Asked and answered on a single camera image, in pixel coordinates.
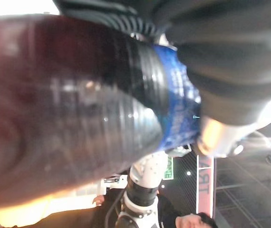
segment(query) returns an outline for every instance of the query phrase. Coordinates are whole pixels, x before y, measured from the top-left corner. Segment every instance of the brown bottle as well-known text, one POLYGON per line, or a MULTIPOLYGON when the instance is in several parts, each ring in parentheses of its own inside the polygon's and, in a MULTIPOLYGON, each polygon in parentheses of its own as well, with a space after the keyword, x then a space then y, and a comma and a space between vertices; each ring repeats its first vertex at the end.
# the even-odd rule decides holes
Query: brown bottle
MULTIPOLYGON (((164 141, 170 101, 185 97, 169 89, 149 44, 62 16, 0 17, 0 205, 106 177, 173 146, 164 141)), ((198 132, 193 114, 179 143, 198 132)))

